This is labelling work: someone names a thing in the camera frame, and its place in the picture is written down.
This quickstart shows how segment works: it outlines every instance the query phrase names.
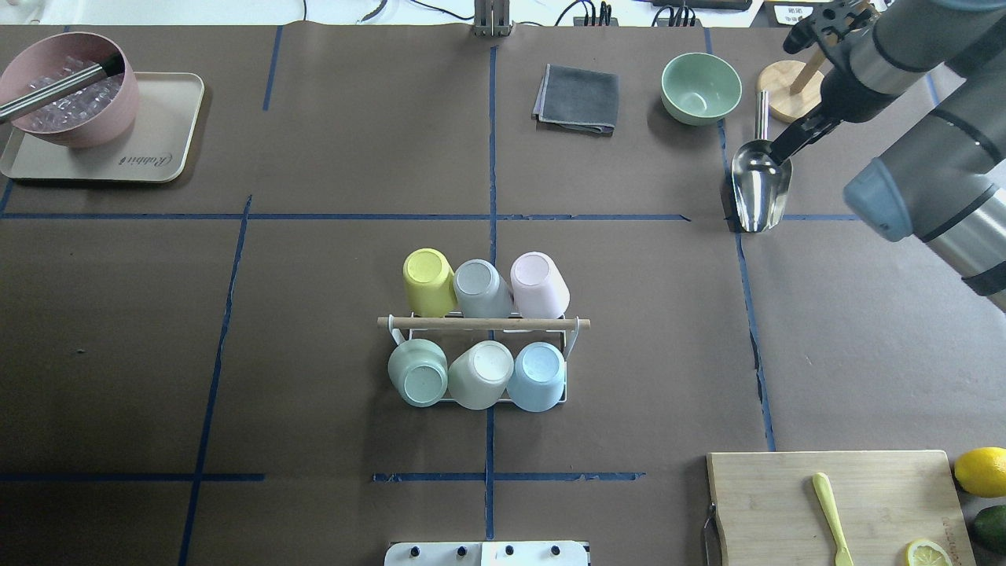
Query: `wooden cutting board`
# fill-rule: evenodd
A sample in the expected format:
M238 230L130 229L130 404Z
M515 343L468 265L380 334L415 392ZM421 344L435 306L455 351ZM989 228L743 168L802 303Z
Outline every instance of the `wooden cutting board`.
M713 452L706 456L723 566L829 566L835 543L810 477L831 479L856 566L903 566L905 546L936 541L975 566L942 450Z

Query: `wooden stand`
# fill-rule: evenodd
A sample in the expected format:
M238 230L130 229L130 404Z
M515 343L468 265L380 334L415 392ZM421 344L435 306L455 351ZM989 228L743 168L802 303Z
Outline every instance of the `wooden stand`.
M769 105L775 118L790 124L821 103L824 74L818 69L824 59L824 51L818 49L807 63L781 60L762 70L758 87L769 90Z

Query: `yellow plastic spoon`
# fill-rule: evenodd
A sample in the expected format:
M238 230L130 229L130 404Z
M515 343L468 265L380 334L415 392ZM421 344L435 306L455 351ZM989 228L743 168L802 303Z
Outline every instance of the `yellow plastic spoon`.
M811 477L814 484L814 493L821 502L821 511L824 512L825 519L828 520L828 527L831 528L831 535L835 537L835 566L852 566L852 555L849 554L849 545L845 542L845 534L842 533L842 523L838 520L838 508L835 507L835 494L831 491L831 481L820 471Z

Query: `white cup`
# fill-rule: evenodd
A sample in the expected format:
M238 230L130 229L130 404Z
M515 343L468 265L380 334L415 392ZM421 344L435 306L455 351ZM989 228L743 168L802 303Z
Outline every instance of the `white cup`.
M451 364L448 388L462 407L481 411L499 401L512 374L510 351L500 343L484 341Z

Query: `lemon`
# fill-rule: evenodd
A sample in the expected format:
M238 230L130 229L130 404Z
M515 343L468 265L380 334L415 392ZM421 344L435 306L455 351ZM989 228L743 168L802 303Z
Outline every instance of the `lemon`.
M904 563L907 566L954 566L947 551L929 539L908 543L904 549Z
M975 448L954 462L961 488L979 498L1006 497L1006 448Z

